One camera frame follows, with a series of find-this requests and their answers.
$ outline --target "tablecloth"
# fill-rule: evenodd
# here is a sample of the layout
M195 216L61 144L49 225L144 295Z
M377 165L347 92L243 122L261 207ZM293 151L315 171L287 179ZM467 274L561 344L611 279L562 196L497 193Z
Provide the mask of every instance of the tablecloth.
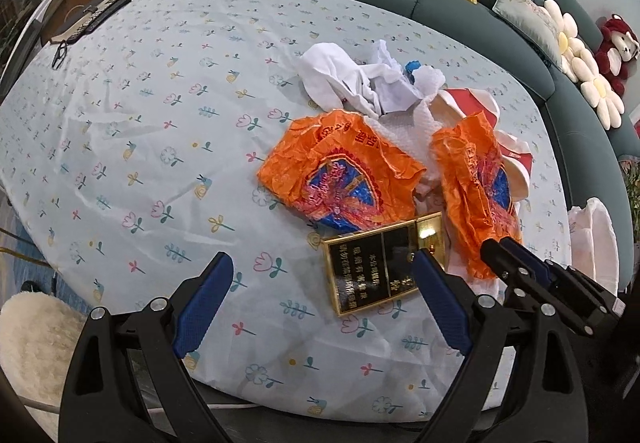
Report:
M495 96L499 127L534 154L525 244L567 264L558 167L525 89L458 42L352 0L133 0L59 70L46 46L20 77L0 107L0 180L47 260L113 313L170 295L218 251L233 258L230 292L185 358L194 378L305 415L426 419L463 357L422 298L338 318L317 225L255 177L291 121L319 112L296 59L323 41L363 61L378 39L401 64Z

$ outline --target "orange plastic bag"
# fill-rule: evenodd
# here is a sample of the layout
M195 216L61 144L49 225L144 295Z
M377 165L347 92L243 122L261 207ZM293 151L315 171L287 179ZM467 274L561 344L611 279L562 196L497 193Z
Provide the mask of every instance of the orange plastic bag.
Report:
M287 206L340 232L413 219L426 168L378 137L356 112L294 120L258 179Z
M522 236L494 131L484 114L474 114L454 128L437 131L431 148L442 172L447 216L458 232L469 275L495 278L480 260L482 242L510 236L520 243Z

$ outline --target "stuffed animal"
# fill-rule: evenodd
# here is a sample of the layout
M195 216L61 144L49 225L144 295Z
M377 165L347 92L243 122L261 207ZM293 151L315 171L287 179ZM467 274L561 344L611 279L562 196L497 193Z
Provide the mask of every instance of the stuffed animal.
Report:
M596 52L598 67L613 90L623 96L623 80L629 77L628 64L640 56L638 38L620 15L612 15L600 31L604 41Z
M591 51L578 38L578 26L568 13L562 14L558 3L545 1L544 9L556 22L560 33L558 43L562 55L562 72L574 83L595 110L605 130L622 125L625 105L613 91L609 81L600 74L598 63Z

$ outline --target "white cable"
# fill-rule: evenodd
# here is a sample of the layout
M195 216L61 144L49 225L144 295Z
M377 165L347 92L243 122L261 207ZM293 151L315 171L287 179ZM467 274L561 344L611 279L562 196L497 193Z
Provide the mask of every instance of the white cable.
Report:
M43 412L51 412L53 414L60 414L60 407L49 405L48 403L41 403L34 399L25 398L24 396L18 396L20 401L25 407L31 407L32 409L41 410ZM215 409L252 409L253 407L259 407L255 403L211 403L207 404L211 410ZM164 412L162 407L156 409L146 409L149 414L159 414Z

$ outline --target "sofa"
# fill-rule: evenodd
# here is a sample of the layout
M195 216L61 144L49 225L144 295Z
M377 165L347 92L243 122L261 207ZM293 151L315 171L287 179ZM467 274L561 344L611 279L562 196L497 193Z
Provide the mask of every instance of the sofa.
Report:
M628 116L604 131L578 88L548 67L529 43L492 11L496 0L357 0L408 17L474 49L509 71L540 110L554 148L568 207L584 207L596 196L607 207L618 243L620 289L632 278L634 239L625 185L618 167L623 155L640 156L640 140ZM533 0L542 4L544 0ZM571 13L592 51L602 35L576 0L556 0Z

